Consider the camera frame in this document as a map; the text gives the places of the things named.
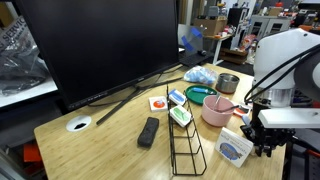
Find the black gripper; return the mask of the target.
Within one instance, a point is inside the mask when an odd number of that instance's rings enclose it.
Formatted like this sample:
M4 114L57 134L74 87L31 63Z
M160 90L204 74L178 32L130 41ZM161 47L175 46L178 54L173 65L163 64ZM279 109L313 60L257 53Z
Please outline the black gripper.
M248 125L242 125L240 129L245 137L254 143L256 155L261 156L262 149L265 149L267 157L271 157L272 150L277 146L283 146L295 134L295 130L265 128L258 118L259 112L264 109L267 109L267 106L254 103L251 121Z

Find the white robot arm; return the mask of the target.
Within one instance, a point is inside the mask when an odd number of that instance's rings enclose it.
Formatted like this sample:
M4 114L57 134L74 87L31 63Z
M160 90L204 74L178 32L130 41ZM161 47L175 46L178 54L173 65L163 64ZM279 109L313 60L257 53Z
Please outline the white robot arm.
M301 28L262 38L256 48L252 88L244 102L252 120L241 126L259 156L289 141L298 128L319 128L317 108L294 108L294 92L320 100L320 36Z

